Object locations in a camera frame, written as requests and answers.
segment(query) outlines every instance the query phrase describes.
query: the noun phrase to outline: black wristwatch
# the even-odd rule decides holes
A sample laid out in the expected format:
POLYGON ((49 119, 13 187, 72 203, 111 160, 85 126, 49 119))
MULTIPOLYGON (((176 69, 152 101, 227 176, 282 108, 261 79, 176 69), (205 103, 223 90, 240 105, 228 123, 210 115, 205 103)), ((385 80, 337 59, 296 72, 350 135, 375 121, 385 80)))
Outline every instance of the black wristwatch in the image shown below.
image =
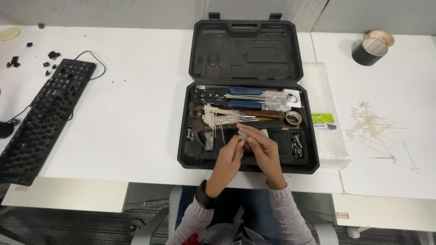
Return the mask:
POLYGON ((205 206, 206 209, 214 209, 218 203, 218 198, 211 198, 206 194, 204 191, 204 188, 206 187, 207 180, 203 180, 203 182, 200 184, 200 186, 197 189, 197 192, 195 193, 195 199, 197 202, 199 202, 201 205, 205 206))

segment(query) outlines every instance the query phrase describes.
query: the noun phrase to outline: toolbox latch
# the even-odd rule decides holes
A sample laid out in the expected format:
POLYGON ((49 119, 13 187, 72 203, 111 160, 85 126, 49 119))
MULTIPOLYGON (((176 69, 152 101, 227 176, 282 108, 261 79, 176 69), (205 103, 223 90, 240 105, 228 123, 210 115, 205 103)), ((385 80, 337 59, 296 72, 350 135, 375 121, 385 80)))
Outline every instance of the toolbox latch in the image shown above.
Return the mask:
POLYGON ((209 19, 210 20, 219 20, 219 12, 209 12, 209 19))
POLYGON ((269 15, 269 20, 280 20, 281 17, 282 17, 282 14, 280 14, 280 13, 272 13, 269 15))

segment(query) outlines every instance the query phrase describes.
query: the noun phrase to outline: black keyboard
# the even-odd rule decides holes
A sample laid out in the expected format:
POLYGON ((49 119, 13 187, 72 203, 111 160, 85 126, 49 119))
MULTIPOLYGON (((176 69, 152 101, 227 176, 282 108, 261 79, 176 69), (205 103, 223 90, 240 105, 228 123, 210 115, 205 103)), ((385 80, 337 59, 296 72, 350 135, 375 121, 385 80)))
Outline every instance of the black keyboard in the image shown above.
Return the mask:
POLYGON ((95 67, 91 62, 62 60, 0 155, 0 183, 32 185, 95 67))

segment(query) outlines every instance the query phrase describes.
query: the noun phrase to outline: sweater sleeve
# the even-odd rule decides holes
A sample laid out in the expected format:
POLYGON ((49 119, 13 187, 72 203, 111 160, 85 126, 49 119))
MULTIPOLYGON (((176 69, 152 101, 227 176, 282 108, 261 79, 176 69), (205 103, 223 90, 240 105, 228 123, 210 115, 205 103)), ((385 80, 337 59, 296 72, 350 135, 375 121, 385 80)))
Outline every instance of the sweater sleeve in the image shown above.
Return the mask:
POLYGON ((187 207, 174 236, 170 237, 165 245, 180 245, 193 233, 201 237, 206 231, 206 226, 212 222, 213 215, 213 209, 202 208, 194 198, 194 201, 187 207))
POLYGON ((298 211, 288 187, 282 190, 269 189, 272 214, 277 221, 282 245, 314 245, 310 229, 298 211))

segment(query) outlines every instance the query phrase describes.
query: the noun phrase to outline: blue handle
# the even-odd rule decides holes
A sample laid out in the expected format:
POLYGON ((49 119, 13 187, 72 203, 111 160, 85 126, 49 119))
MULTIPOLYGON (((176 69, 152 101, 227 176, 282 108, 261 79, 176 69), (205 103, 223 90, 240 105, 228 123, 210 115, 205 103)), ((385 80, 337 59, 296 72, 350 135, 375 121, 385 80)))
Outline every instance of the blue handle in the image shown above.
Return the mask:
POLYGON ((228 108, 262 109, 262 104, 256 101, 231 100, 228 108))
POLYGON ((260 95, 262 94, 261 88, 235 88, 229 87, 231 95, 260 95))

